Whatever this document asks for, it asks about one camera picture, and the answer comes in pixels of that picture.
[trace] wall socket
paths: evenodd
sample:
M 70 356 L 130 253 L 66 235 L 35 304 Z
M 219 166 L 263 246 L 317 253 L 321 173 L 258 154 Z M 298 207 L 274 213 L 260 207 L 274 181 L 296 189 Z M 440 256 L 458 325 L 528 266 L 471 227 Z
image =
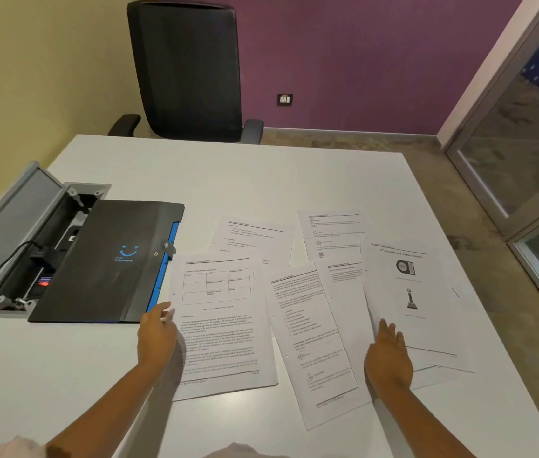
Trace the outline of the wall socket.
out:
M 292 106 L 293 95 L 278 93 L 278 106 Z

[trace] hand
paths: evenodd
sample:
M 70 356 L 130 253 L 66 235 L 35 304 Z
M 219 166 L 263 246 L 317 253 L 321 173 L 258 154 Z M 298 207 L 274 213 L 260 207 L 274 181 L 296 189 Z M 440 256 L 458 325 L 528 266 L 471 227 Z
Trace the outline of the hand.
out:
M 145 313 L 138 329 L 138 364 L 150 368 L 159 376 L 170 361 L 176 347 L 177 329 L 172 315 L 167 314 L 169 302 L 158 303 Z
M 380 399 L 391 389 L 408 390 L 411 386 L 412 361 L 407 355 L 403 333 L 395 334 L 394 323 L 388 326 L 386 320 L 380 320 L 377 340 L 367 350 L 365 372 Z

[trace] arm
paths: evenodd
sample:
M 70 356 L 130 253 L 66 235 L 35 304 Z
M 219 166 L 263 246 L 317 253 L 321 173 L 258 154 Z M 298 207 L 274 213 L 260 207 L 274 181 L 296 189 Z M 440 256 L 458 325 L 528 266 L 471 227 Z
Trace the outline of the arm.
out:
M 474 458 L 409 389 L 412 362 L 403 334 L 395 334 L 394 324 L 381 320 L 378 340 L 365 357 L 365 372 L 416 458 Z
M 161 321 L 161 303 L 143 315 L 138 329 L 138 364 L 74 423 L 46 445 L 48 458 L 110 458 L 166 367 L 176 346 L 176 326 Z

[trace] wall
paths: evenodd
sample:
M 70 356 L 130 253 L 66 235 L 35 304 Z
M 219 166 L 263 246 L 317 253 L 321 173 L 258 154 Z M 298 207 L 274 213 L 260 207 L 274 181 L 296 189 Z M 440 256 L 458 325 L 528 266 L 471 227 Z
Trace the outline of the wall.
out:
M 439 130 L 437 138 L 442 145 L 447 145 L 450 142 L 458 127 L 466 120 L 472 107 L 538 13 L 539 0 L 522 0 L 496 44 Z
M 245 116 L 436 134 L 521 0 L 198 1 L 236 8 Z
M 143 113 L 129 1 L 0 0 L 0 192 L 76 133 L 106 134 L 121 114 Z

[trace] open lid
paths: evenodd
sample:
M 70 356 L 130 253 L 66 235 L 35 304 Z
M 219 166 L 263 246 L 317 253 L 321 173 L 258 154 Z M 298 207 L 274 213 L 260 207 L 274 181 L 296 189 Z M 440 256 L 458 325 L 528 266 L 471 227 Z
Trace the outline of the open lid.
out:
M 66 186 L 31 162 L 0 199 L 0 264 L 21 243 L 33 239 L 39 227 L 66 192 Z M 19 257 L 0 271 L 0 278 Z

